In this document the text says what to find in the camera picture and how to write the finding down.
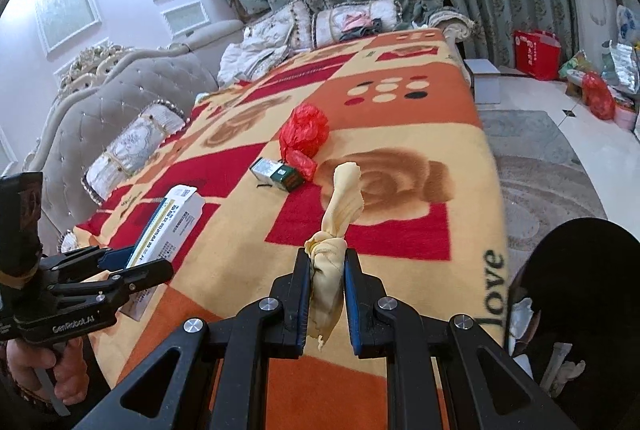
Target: yellow cloth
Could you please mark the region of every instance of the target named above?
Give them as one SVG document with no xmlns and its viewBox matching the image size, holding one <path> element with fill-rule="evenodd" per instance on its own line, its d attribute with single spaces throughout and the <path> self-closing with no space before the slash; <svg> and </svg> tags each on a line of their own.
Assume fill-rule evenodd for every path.
<svg viewBox="0 0 640 430">
<path fill-rule="evenodd" d="M 342 272 L 347 243 L 344 234 L 364 208 L 360 193 L 360 168 L 343 163 L 334 172 L 334 193 L 329 201 L 321 231 L 305 242 L 311 259 L 311 300 L 306 334 L 318 339 L 318 348 L 331 336 L 344 302 Z"/>
</svg>

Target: pink container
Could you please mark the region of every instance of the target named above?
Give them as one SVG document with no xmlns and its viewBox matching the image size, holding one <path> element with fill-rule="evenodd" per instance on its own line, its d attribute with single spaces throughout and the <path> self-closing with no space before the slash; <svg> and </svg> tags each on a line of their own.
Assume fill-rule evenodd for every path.
<svg viewBox="0 0 640 430">
<path fill-rule="evenodd" d="M 620 128 L 633 130 L 636 126 L 637 117 L 638 114 L 636 112 L 616 104 L 616 114 L 613 116 L 613 122 Z"/>
</svg>

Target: shopping bag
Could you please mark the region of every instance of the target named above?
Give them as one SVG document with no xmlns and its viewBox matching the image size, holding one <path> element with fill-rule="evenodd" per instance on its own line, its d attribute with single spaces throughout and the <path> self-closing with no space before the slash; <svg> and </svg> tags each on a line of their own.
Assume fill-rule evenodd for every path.
<svg viewBox="0 0 640 430">
<path fill-rule="evenodd" d="M 562 48 L 558 37 L 548 31 L 513 33 L 516 68 L 536 79 L 558 79 Z"/>
</svg>

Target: wall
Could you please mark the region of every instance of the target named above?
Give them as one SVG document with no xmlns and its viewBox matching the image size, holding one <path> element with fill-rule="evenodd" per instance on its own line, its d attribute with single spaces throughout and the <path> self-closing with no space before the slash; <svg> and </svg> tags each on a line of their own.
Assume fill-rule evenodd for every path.
<svg viewBox="0 0 640 430">
<path fill-rule="evenodd" d="M 33 0 L 11 0 L 0 16 L 0 127 L 19 165 L 40 136 L 56 96 L 55 71 L 105 38 L 157 48 L 172 42 L 161 12 L 195 0 L 94 0 L 102 19 L 48 56 L 38 35 Z M 211 23 L 236 18 L 226 0 L 200 0 Z"/>
</svg>

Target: white pillow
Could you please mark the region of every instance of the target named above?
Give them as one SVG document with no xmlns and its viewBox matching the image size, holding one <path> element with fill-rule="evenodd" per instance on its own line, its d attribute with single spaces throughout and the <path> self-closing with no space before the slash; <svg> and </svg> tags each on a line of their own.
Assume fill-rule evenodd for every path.
<svg viewBox="0 0 640 430">
<path fill-rule="evenodd" d="M 159 100 L 143 110 L 82 176 L 82 185 L 99 205 L 129 177 L 139 172 L 162 141 L 184 128 L 184 114 Z"/>
<path fill-rule="evenodd" d="M 314 48 L 337 44 L 342 36 L 342 26 L 348 16 L 362 12 L 367 13 L 371 19 L 380 18 L 384 32 L 392 31 L 400 21 L 400 5 L 395 0 L 338 4 L 314 16 Z"/>
<path fill-rule="evenodd" d="M 312 48 L 311 10 L 309 10 L 304 0 L 294 0 L 276 12 L 260 18 L 256 23 L 246 26 L 244 28 L 244 39 L 254 37 L 268 38 L 270 29 L 286 20 L 290 20 L 294 25 L 289 42 L 290 47 L 294 50 Z"/>
</svg>

